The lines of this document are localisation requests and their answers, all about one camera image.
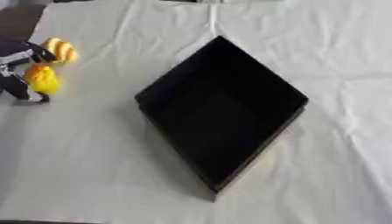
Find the white paper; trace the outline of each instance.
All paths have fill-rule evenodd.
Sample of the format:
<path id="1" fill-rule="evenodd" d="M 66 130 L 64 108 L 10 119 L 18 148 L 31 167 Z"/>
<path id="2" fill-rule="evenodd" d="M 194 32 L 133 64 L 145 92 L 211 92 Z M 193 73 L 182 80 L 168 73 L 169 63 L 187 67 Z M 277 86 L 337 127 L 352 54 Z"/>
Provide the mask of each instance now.
<path id="1" fill-rule="evenodd" d="M 104 223 L 390 223 L 389 0 L 52 4 L 31 41 L 59 37 L 50 105 L 0 98 L 0 217 Z M 310 97 L 218 201 L 145 121 L 134 95 L 223 35 Z"/>

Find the yellow ball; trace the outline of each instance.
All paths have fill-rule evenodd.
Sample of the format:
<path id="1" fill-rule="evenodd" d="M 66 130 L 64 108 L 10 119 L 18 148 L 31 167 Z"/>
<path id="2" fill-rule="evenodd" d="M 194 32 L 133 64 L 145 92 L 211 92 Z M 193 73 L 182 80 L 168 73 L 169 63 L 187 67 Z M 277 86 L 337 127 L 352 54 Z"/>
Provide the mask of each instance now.
<path id="1" fill-rule="evenodd" d="M 78 59 L 74 47 L 60 38 L 49 38 L 42 46 L 57 58 L 53 63 L 72 63 Z"/>
<path id="2" fill-rule="evenodd" d="M 47 95 L 56 93 L 60 86 L 60 81 L 54 70 L 42 64 L 36 64 L 28 68 L 24 74 L 24 79 L 32 90 Z"/>

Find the white sheet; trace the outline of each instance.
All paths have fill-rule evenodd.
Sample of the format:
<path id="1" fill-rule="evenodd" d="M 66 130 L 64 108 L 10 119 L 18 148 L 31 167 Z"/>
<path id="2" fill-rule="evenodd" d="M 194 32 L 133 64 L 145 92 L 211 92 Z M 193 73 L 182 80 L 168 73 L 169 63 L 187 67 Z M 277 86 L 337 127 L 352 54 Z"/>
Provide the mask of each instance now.
<path id="1" fill-rule="evenodd" d="M 0 218 L 107 223 L 390 223 L 389 0 L 52 4 L 31 41 L 81 58 L 48 106 L 1 97 Z M 135 93 L 224 35 L 311 99 L 215 203 Z"/>

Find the black box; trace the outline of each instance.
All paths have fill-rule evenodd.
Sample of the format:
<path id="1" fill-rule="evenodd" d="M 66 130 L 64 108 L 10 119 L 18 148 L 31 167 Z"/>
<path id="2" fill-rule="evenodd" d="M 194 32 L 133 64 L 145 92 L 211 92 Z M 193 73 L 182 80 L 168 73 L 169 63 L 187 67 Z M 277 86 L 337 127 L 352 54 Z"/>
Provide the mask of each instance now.
<path id="1" fill-rule="evenodd" d="M 264 151 L 308 102 L 223 37 L 174 67 L 136 100 L 215 194 Z"/>

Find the toy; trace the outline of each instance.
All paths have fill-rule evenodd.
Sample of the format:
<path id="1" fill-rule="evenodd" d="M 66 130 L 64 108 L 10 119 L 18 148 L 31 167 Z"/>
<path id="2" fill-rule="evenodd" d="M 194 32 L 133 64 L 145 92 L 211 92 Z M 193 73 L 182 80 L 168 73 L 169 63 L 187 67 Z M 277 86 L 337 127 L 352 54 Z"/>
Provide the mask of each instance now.
<path id="1" fill-rule="evenodd" d="M 15 66 L 53 62 L 56 56 L 40 45 L 27 41 L 0 39 L 0 92 L 7 91 L 24 102 L 49 102 L 47 94 L 34 92 L 14 71 Z"/>
<path id="2" fill-rule="evenodd" d="M 46 95 L 54 94 L 60 85 L 55 72 L 43 64 L 36 64 L 28 68 L 24 73 L 24 80 L 32 90 Z"/>
<path id="3" fill-rule="evenodd" d="M 42 46 L 58 59 L 53 63 L 72 63 L 78 59 L 78 54 L 74 47 L 60 38 L 49 38 Z"/>

